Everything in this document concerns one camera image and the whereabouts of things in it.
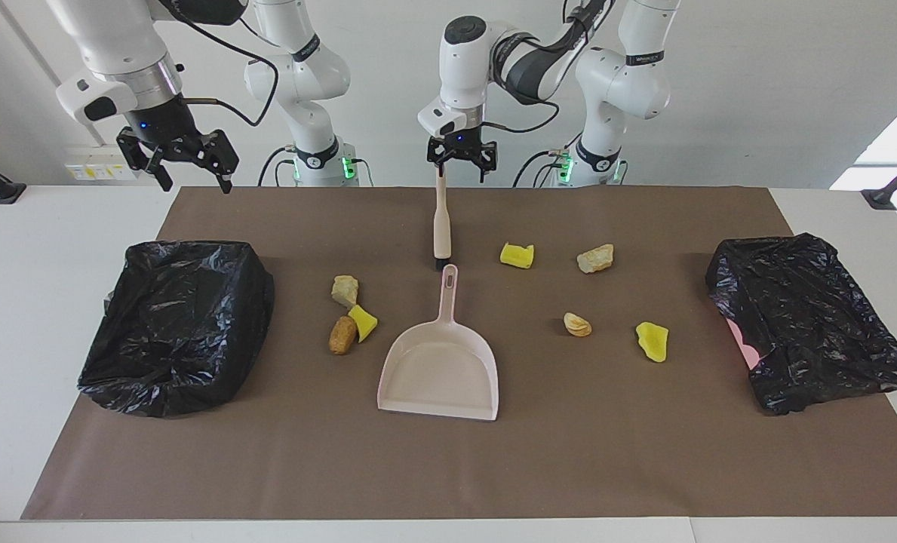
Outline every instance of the rock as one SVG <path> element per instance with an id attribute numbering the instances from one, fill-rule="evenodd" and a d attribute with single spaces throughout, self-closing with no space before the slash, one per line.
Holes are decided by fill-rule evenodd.
<path id="1" fill-rule="evenodd" d="M 605 244 L 585 251 L 576 257 L 576 262 L 579 263 L 579 269 L 583 274 L 602 272 L 603 269 L 613 265 L 613 244 Z"/>
<path id="2" fill-rule="evenodd" d="M 351 275 L 338 275 L 334 278 L 330 296 L 334 298 L 334 302 L 344 305 L 347 309 L 358 305 L 358 279 L 352 278 Z"/>

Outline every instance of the electrical outlet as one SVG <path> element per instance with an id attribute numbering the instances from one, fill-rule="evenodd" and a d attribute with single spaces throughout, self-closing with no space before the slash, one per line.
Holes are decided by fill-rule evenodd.
<path id="1" fill-rule="evenodd" d="M 96 164 L 96 162 L 90 162 L 90 164 L 86 164 L 86 173 L 92 176 L 92 179 L 96 181 L 113 181 L 114 176 L 109 171 L 109 168 L 106 164 Z"/>
<path id="2" fill-rule="evenodd" d="M 66 164 L 66 171 L 76 181 L 93 181 L 92 176 L 86 171 L 86 166 L 84 165 Z"/>
<path id="3" fill-rule="evenodd" d="M 107 169 L 116 181 L 137 181 L 138 174 L 125 164 L 110 164 Z"/>

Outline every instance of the black garbage bag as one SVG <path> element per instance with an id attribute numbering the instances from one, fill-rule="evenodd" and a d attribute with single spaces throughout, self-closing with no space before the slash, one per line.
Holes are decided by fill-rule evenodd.
<path id="1" fill-rule="evenodd" d="M 137 416 L 226 403 L 264 344 L 274 295 L 273 278 L 249 244 L 134 245 L 79 391 L 108 410 Z"/>
<path id="2" fill-rule="evenodd" d="M 827 241 L 723 241 L 706 283 L 741 343 L 755 348 L 749 379 L 771 413 L 897 389 L 897 340 Z"/>

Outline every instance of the dustpan handle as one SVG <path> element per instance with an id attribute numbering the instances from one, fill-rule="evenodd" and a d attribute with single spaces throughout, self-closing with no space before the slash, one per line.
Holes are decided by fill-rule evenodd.
<path id="1" fill-rule="evenodd" d="M 455 321 L 455 291 L 458 290 L 458 268 L 446 265 L 441 271 L 441 304 L 438 306 L 438 322 Z"/>

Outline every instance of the sponge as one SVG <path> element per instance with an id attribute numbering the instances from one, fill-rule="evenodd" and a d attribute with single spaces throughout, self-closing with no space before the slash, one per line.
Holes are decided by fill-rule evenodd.
<path id="1" fill-rule="evenodd" d="M 358 343 L 361 343 L 378 327 L 378 319 L 366 312 L 360 305 L 356 305 L 348 312 L 348 316 L 355 319 L 358 325 Z"/>
<path id="2" fill-rule="evenodd" d="M 642 347 L 649 360 L 666 361 L 666 340 L 669 337 L 669 329 L 658 324 L 642 323 L 635 327 L 635 333 L 639 337 L 639 347 Z"/>
<path id="3" fill-rule="evenodd" d="M 516 268 L 529 269 L 535 260 L 535 245 L 519 247 L 518 245 L 505 244 L 499 261 L 502 264 L 514 265 Z"/>

